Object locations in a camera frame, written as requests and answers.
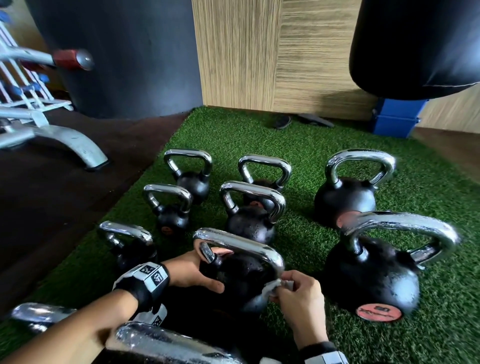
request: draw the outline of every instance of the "dumbbell rack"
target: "dumbbell rack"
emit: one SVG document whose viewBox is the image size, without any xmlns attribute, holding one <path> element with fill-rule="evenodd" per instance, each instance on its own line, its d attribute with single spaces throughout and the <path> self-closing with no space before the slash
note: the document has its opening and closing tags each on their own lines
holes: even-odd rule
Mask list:
<svg viewBox="0 0 480 364">
<path fill-rule="evenodd" d="M 0 43 L 2 46 L 18 47 L 4 24 L 9 21 L 8 14 L 0 11 Z M 73 110 L 71 101 L 55 99 L 41 80 L 40 75 L 23 67 L 18 60 L 0 61 L 0 71 L 3 79 L 3 82 L 0 82 L 0 95 L 2 96 L 0 97 L 0 106 L 21 107 L 42 112 L 57 108 Z M 17 90 L 18 94 L 11 95 L 8 87 Z"/>
</svg>

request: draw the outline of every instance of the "blue bracket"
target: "blue bracket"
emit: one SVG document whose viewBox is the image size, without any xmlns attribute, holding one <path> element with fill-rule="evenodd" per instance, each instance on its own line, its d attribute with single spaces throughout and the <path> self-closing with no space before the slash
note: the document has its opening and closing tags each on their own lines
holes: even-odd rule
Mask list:
<svg viewBox="0 0 480 364">
<path fill-rule="evenodd" d="M 418 115 L 428 100 L 393 100 L 380 98 L 373 109 L 373 133 L 397 138 L 407 138 L 420 121 Z"/>
</svg>

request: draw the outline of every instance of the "heavy bag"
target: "heavy bag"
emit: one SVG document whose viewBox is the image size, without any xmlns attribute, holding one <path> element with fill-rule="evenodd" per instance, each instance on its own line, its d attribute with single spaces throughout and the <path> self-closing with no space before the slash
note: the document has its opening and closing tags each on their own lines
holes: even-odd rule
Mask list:
<svg viewBox="0 0 480 364">
<path fill-rule="evenodd" d="M 362 0 L 350 75 L 378 97 L 443 97 L 480 82 L 479 49 L 478 0 Z"/>
</svg>

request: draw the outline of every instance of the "left hand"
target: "left hand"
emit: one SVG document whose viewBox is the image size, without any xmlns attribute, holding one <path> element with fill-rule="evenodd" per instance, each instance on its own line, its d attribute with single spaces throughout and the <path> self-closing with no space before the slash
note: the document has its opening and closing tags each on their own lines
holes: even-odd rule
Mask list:
<svg viewBox="0 0 480 364">
<path fill-rule="evenodd" d="M 212 248 L 212 251 L 218 255 L 231 253 L 229 249 L 218 247 Z M 194 250 L 162 262 L 170 274 L 169 285 L 176 287 L 203 286 L 213 292 L 222 293 L 225 290 L 224 284 L 200 273 L 200 262 L 201 258 Z"/>
</svg>

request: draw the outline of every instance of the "floor mat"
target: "floor mat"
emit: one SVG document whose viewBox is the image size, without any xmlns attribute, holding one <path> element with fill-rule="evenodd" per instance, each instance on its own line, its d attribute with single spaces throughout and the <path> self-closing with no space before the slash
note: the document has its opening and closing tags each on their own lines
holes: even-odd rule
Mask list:
<svg viewBox="0 0 480 364">
<path fill-rule="evenodd" d="M 167 143 L 168 148 L 198 148 L 212 155 L 214 168 L 210 196 L 191 212 L 191 226 L 184 241 L 169 241 L 155 231 L 155 217 L 144 202 L 141 189 L 148 183 L 173 183 L 159 158 L 105 216 L 105 219 L 141 225 L 154 233 L 160 256 L 169 258 L 190 250 L 191 232 L 200 227 L 222 229 L 226 221 L 218 189 L 228 180 L 239 180 L 238 159 L 250 153 L 281 157 L 293 167 L 284 189 L 287 211 L 277 225 L 273 246 L 284 257 L 287 269 L 312 273 L 322 268 L 329 250 L 337 243 L 336 232 L 312 221 L 313 197 L 324 181 L 324 165 L 335 152 L 347 148 L 372 148 L 397 158 L 394 179 L 378 192 L 377 209 L 407 211 L 439 218 L 456 226 L 463 237 L 460 248 L 445 260 L 420 273 L 421 303 L 411 316 L 393 324 L 363 321 L 327 303 L 331 341 L 350 363 L 469 363 L 480 353 L 478 282 L 480 262 L 480 189 L 458 175 L 449 163 L 415 140 L 372 135 L 337 126 L 327 129 L 293 122 L 276 131 L 268 127 L 273 116 L 219 108 L 195 110 Z M 200 168 L 195 159 L 179 159 L 183 169 Z M 340 175 L 369 178 L 378 166 L 347 162 Z M 252 165 L 254 177 L 273 178 L 279 171 Z M 418 236 L 397 231 L 374 231 L 403 249 L 425 243 Z M 92 231 L 29 297 L 29 301 L 81 307 L 111 289 L 113 257 Z M 269 304 L 263 314 L 269 329 L 288 339 L 290 330 L 281 312 Z M 16 323 L 0 325 L 0 353 L 20 346 L 30 337 Z M 295 360 L 292 354 L 280 358 Z"/>
</svg>

